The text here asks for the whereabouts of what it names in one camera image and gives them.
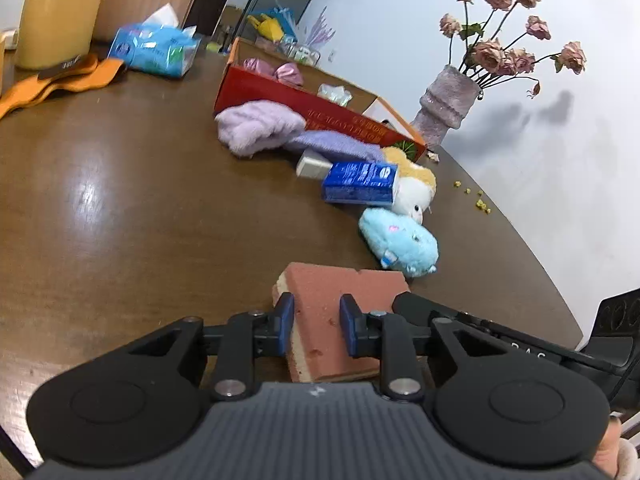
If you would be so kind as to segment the person's right hand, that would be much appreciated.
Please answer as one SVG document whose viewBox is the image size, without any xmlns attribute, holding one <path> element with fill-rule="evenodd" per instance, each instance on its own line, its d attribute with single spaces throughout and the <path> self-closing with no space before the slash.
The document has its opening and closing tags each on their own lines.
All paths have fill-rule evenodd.
<svg viewBox="0 0 640 480">
<path fill-rule="evenodd" d="M 608 428 L 592 462 L 610 479 L 639 479 L 638 451 L 630 441 L 622 438 L 622 423 L 617 417 L 608 418 Z"/>
</svg>

